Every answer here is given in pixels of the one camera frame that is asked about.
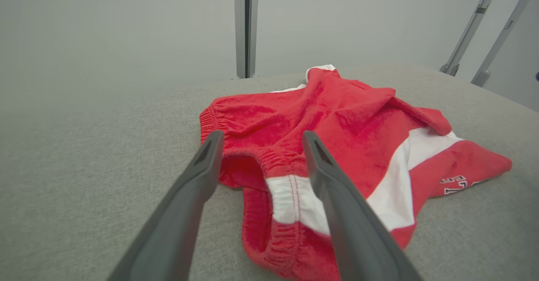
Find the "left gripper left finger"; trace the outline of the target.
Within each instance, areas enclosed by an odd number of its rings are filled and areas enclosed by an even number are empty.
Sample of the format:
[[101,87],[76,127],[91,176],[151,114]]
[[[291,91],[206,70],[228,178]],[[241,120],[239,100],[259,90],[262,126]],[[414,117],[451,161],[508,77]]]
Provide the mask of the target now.
[[173,183],[108,277],[110,281],[186,281],[200,220],[214,194],[224,133],[213,131]]

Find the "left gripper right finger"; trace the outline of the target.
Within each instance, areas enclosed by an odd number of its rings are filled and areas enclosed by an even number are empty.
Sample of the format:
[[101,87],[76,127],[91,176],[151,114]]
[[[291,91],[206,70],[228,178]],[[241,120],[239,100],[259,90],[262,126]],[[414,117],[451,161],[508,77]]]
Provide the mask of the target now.
[[422,278],[321,139],[305,131],[303,149],[312,189],[322,201],[342,281]]

